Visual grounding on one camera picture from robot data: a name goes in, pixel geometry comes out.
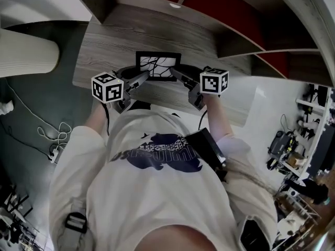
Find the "cable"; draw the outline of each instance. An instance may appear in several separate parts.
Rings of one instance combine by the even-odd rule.
[[[201,116],[201,118],[200,118],[200,122],[199,122],[199,127],[198,127],[198,130],[200,130],[201,123],[202,123],[202,121],[203,121],[203,118],[205,117],[206,113],[207,113],[207,110],[206,110],[206,111],[203,113],[203,115],[202,115],[202,116]]]
[[[156,66],[159,66],[159,67],[164,67],[164,68],[170,68],[170,67],[173,67],[173,66],[163,66],[163,65],[159,65],[159,64],[157,64],[157,61],[159,60],[160,58],[156,58],[155,60],[153,60],[153,61],[149,61],[149,62],[147,62],[146,64],[144,64],[144,65],[140,65],[140,67],[145,67],[145,66],[147,66],[147,65],[149,65],[149,64],[153,64],[153,63],[155,63],[155,65]]]
[[[33,115],[35,116],[37,119],[41,120],[43,123],[47,124],[48,126],[50,126],[54,131],[56,131],[58,133],[58,136],[57,138],[53,139],[53,138],[50,138],[48,136],[46,136],[46,133],[44,131],[44,129],[42,127],[37,127],[37,133],[46,138],[47,140],[49,141],[56,141],[57,144],[58,144],[58,147],[64,149],[65,146],[66,146],[66,142],[60,142],[60,141],[64,141],[68,138],[68,135],[72,132],[72,128],[71,126],[69,126],[67,123],[65,122],[61,122],[59,124],[59,127],[58,129],[55,128],[53,125],[51,125],[50,123],[44,121],[42,118],[40,118],[39,116],[37,116],[35,113],[33,113],[29,107],[22,101],[22,99],[19,97],[19,95],[15,92],[15,90],[10,86],[9,82],[7,81],[7,78],[5,78],[5,81],[6,81],[6,84],[8,85],[8,87],[10,88],[10,90],[12,90],[12,92],[15,94],[15,96],[18,98],[18,100],[22,103],[23,106],[25,106],[27,108],[27,110]],[[61,131],[61,127],[62,125],[66,125],[68,128],[69,128],[69,131],[68,132],[64,132],[64,131]]]
[[[105,110],[105,114],[106,114],[106,118],[107,118],[107,135],[109,136],[109,112],[108,112],[106,104],[104,104],[104,103],[101,103],[101,104],[103,105],[104,110]]]
[[[285,123],[286,123],[286,128],[287,128],[287,130],[293,132],[290,128],[288,128],[286,115],[285,115],[285,114],[282,114],[282,116],[281,116],[281,125],[282,125],[282,128],[283,128],[284,132],[286,133],[286,130],[285,130],[285,128],[284,128],[284,126],[283,126],[283,123],[282,123],[283,116],[284,116],[284,118],[285,118]]]
[[[14,140],[18,141],[19,143],[21,143],[21,144],[23,144],[23,145],[25,145],[25,146],[27,146],[27,147],[33,148],[33,149],[35,149],[36,151],[38,151],[38,152],[44,154],[44,155],[48,158],[48,160],[50,160],[50,157],[49,157],[49,155],[48,155],[47,153],[41,151],[39,148],[37,148],[37,147],[35,147],[35,146],[32,146],[32,145],[30,145],[30,144],[28,144],[28,143],[25,143],[25,142],[23,142],[23,141],[17,139],[16,137],[14,137],[14,136],[12,135],[12,128],[11,128],[11,127],[8,127],[8,131],[7,131],[6,128],[5,128],[5,126],[4,126],[4,124],[2,123],[1,119],[0,119],[0,124],[1,124],[3,130],[5,131],[5,133],[6,133],[8,136],[12,137]]]
[[[153,65],[153,69],[152,69],[152,76],[155,76],[155,69],[157,68],[157,61],[159,60],[159,58],[156,58],[155,63]]]

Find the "wooden shelf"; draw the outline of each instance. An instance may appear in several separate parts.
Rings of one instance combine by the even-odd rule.
[[[327,61],[326,66],[322,59],[329,59],[330,50],[323,46],[322,56],[319,54],[320,45],[315,44],[284,0],[82,1],[97,21],[105,26],[110,26],[110,13],[113,15],[115,10],[118,12],[119,5],[134,6],[141,16],[139,8],[151,10],[143,16],[143,21],[151,25],[146,27],[145,32],[140,28],[134,31],[141,34],[141,37],[146,34],[139,50],[145,48],[144,50],[189,53],[186,51],[188,49],[196,55],[205,56],[198,62],[197,58],[194,60],[196,55],[191,58],[183,54],[186,55],[186,60],[192,59],[192,62],[199,64],[210,58],[213,64],[232,66],[249,75],[287,78],[325,86],[333,84],[328,70],[333,72],[335,69],[330,68],[331,63]],[[173,8],[170,2],[180,5],[180,8]],[[123,21],[131,27],[132,24],[126,18],[124,16]],[[164,29],[162,23],[166,21],[173,25],[170,23]],[[316,27],[312,31],[314,34],[321,34]],[[154,41],[153,35],[160,38],[161,42]]]
[[[329,33],[327,22],[325,22],[324,19],[325,15],[329,13],[328,10],[320,5],[317,0],[283,1],[299,18],[313,38],[328,69],[332,86],[335,86],[335,46]],[[321,82],[328,83],[328,81],[325,80],[326,79],[323,79]]]
[[[277,71],[283,78],[288,78],[288,54],[287,52],[261,53],[256,54],[272,69]]]
[[[264,59],[260,59],[258,56],[252,56],[252,67],[251,67],[252,76],[264,76],[264,77],[273,77],[273,78],[282,78],[285,77],[274,69],[273,66],[270,66],[268,62],[265,62]]]
[[[289,79],[332,87],[331,77],[320,54],[289,54]]]
[[[293,167],[291,167],[291,165],[289,165],[286,162],[282,163],[286,168],[288,168],[292,173],[294,173],[297,177],[301,176],[301,172],[299,170],[301,170],[301,168],[295,169]]]
[[[327,67],[318,52],[256,54],[253,58],[252,75],[287,78],[322,86],[332,86]]]
[[[222,22],[223,25],[265,50],[259,12],[243,0],[185,0],[184,6]]]
[[[142,7],[156,12],[168,14],[170,16],[186,20],[192,24],[203,27],[214,34],[221,34],[225,31],[230,31],[223,26],[219,21],[205,14],[193,10],[191,8],[182,6],[181,8],[174,8],[166,0],[115,0],[117,4],[124,4],[130,6]]]
[[[325,111],[324,106],[321,106],[321,105],[316,104],[316,103],[311,103],[311,102],[308,102],[308,101],[305,101],[305,100],[302,100],[302,99],[296,99],[295,102],[299,103],[299,104],[302,104],[302,105],[306,105],[308,107],[313,107],[313,109],[318,109],[322,112]]]

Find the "dark gray floor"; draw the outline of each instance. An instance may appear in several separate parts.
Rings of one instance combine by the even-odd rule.
[[[55,127],[62,121],[72,127],[81,125],[91,112],[91,91],[72,85],[75,62],[86,27],[86,23],[53,21],[10,28],[55,41],[60,48],[61,58],[53,72],[7,78],[26,105]],[[51,142],[38,135],[37,127],[42,126],[49,136],[55,136],[55,132],[31,115],[9,90],[4,79],[0,79],[0,100],[10,99],[14,101],[14,111],[0,116],[5,128],[10,126],[15,137],[49,152]],[[55,165],[50,164],[45,155],[13,140],[1,127],[0,143],[0,162],[5,172],[20,193],[29,194],[29,203],[34,207],[27,216],[28,221],[47,235],[48,192]]]

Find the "white cable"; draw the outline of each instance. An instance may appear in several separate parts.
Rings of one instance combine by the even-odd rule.
[[[60,141],[63,141],[63,140],[66,140],[68,138],[68,135],[72,132],[72,127],[70,127],[67,123],[65,122],[61,122],[59,124],[59,127],[58,129],[55,128],[53,125],[51,125],[50,123],[44,121],[42,118],[40,118],[39,116],[37,116],[36,114],[34,114],[29,108],[28,106],[22,101],[22,99],[19,97],[19,95],[15,92],[15,90],[9,85],[8,81],[7,81],[7,78],[5,78],[6,80],[6,83],[8,85],[8,87],[13,91],[13,93],[15,94],[15,96],[20,100],[20,102],[22,103],[23,106],[25,106],[27,108],[27,110],[33,115],[35,116],[36,118],[38,118],[39,120],[41,120],[43,123],[47,124],[49,127],[51,127],[53,130],[55,130],[57,133],[58,133],[58,136],[56,139],[53,139],[53,138],[50,138],[46,135],[44,129],[42,127],[37,127],[37,133],[46,138],[47,140],[49,141],[57,141],[57,150],[58,150],[58,147],[64,149],[64,147],[66,146],[66,142],[60,142]],[[61,131],[61,127],[62,127],[62,124],[66,125],[68,128],[69,128],[69,131],[68,132],[64,132],[64,131]]]

